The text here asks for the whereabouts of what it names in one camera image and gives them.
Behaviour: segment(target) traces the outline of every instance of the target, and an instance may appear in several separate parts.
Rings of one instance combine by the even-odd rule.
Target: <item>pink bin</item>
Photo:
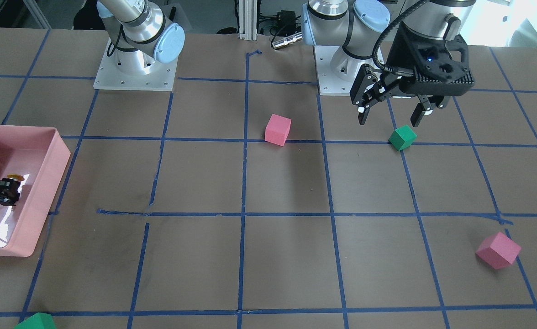
[[[16,205],[0,205],[0,256],[33,254],[69,158],[55,128],[0,125],[0,179],[26,179]]]

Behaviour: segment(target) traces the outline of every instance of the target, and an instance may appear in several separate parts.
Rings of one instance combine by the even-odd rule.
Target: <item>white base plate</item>
[[[353,81],[338,78],[330,63],[339,46],[315,46],[315,67],[319,81],[319,94],[324,96],[350,96]]]
[[[114,56],[106,56],[107,49],[108,46],[104,50],[100,68],[96,73],[94,89],[173,91],[177,59],[169,64],[157,63],[159,68],[147,75],[128,75],[120,72]]]

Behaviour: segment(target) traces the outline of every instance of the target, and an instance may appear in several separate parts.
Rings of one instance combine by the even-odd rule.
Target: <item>pink plastic box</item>
[[[514,264],[520,251],[521,246],[510,240],[504,233],[498,232],[487,237],[475,254],[494,269],[501,269]]]
[[[0,256],[33,254],[69,158],[55,128],[0,125],[0,179],[25,178],[16,205],[0,205]]]
[[[264,130],[264,140],[277,144],[285,145],[289,130],[291,129],[291,119],[273,114],[268,121],[268,125]]]

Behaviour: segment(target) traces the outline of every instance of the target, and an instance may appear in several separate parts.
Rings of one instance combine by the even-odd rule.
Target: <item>light blue joint cap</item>
[[[169,25],[161,34],[155,46],[154,56],[157,62],[168,64],[179,56],[185,44],[185,31],[177,23]]]
[[[310,46],[317,46],[315,42],[315,36],[313,35],[313,29],[311,29],[311,20],[309,15],[309,10],[307,9],[307,4],[303,5],[303,27],[301,28],[301,33],[303,34],[303,42]]]
[[[106,6],[102,4],[102,2],[98,2],[96,4],[96,8],[98,8],[98,16],[100,16],[100,18],[108,18],[114,16],[110,12],[110,10],[108,10],[108,8],[106,8]]]
[[[382,33],[390,24],[390,12],[377,0],[356,0],[354,11],[367,27]]]

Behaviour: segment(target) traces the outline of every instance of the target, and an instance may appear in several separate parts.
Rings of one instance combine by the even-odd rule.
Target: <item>gray floor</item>
[[[98,92],[106,39],[0,29],[0,123],[57,127],[72,151],[35,254],[0,257],[0,329],[35,312],[59,329],[537,329],[537,50],[473,47],[475,89],[396,152],[414,100],[361,127],[318,96],[311,48],[188,35],[173,94]],[[272,113],[293,122],[283,148],[262,141]],[[523,250],[494,271],[474,253],[498,231]]]

